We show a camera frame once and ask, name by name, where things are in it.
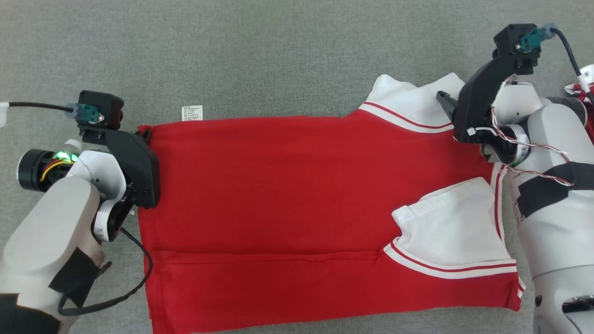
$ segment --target red shirt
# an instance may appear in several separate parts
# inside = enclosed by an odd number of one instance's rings
[[[461,86],[455,75],[421,88],[383,75],[344,118],[153,127],[162,196],[139,220],[155,262],[146,286],[155,334],[433,307],[518,310],[524,287],[515,261],[504,248],[493,256],[481,246],[484,237],[503,247],[505,169],[487,163],[478,146],[454,141],[433,103],[438,89]],[[414,211],[423,196],[476,177],[492,190],[483,210],[491,232],[481,230],[476,240],[439,232],[463,231],[454,217],[435,232],[424,225],[423,233],[412,232],[414,247],[399,241],[392,212]],[[434,251],[427,236],[447,239],[435,254],[445,260],[427,259],[424,251]]]

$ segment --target white sleeve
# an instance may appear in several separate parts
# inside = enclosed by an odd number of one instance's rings
[[[402,230],[400,249],[425,261],[457,266],[509,260],[490,208],[495,196],[483,178],[474,178],[426,195],[392,213]]]
[[[437,92],[443,90],[457,99],[463,86],[464,82],[454,73],[422,87],[383,74],[376,79],[373,90],[359,109],[407,130],[443,132],[452,129],[452,125],[437,102]]]

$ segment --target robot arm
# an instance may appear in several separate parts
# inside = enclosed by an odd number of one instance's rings
[[[77,119],[83,141],[104,144],[107,152],[30,150],[20,160],[19,183],[45,192],[7,242],[0,258],[0,332],[67,333],[82,314],[111,307],[138,291],[152,260],[121,227],[133,205],[159,201],[159,161],[146,145],[148,134],[117,131],[123,102],[115,96],[84,91],[79,104],[99,111],[103,123]],[[129,293],[84,307],[102,266],[102,244],[119,232],[145,253],[149,269]]]
[[[460,100],[445,92],[437,99],[457,140],[480,144],[489,161],[509,166],[535,284],[534,333],[594,333],[594,145],[581,102],[540,98],[513,75],[531,74],[537,64],[539,42],[524,48],[534,31],[533,24],[505,28],[495,37],[493,61],[462,88]]]

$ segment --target red and white stripe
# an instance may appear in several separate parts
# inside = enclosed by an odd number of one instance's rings
[[[461,266],[443,266],[430,263],[408,253],[406,250],[400,248],[398,243],[390,243],[384,248],[384,251],[392,260],[405,267],[416,272],[444,279],[464,279],[517,272],[516,261],[513,259],[469,263]]]
[[[503,178],[507,173],[507,167],[502,163],[495,163],[493,166],[493,172],[491,173],[491,189],[495,194],[495,205],[493,206],[492,217],[494,217],[495,228],[497,235],[505,245],[505,232],[503,230],[503,214],[501,212],[501,195],[503,192]]]
[[[414,132],[440,133],[452,130],[454,128],[454,126],[449,122],[445,124],[424,124],[420,121],[412,121],[411,119],[404,117],[402,113],[395,112],[374,102],[363,102],[359,109],[367,111],[392,124],[396,124],[401,128],[405,128]]]

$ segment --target red fabric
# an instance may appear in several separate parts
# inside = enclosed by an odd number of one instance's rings
[[[415,133],[357,110],[159,125],[150,147],[162,196],[138,215],[155,261],[155,334],[520,307],[517,273],[441,279],[383,251],[400,235],[393,210],[473,177],[491,182],[493,165],[451,131]]]
[[[594,83],[589,84],[589,90],[591,93],[594,93]],[[592,101],[588,99],[587,93],[582,89],[582,85],[579,83],[574,84],[571,91],[573,91],[572,96],[582,101],[586,106],[587,121],[585,128],[590,140],[594,143],[594,105],[592,104]]]

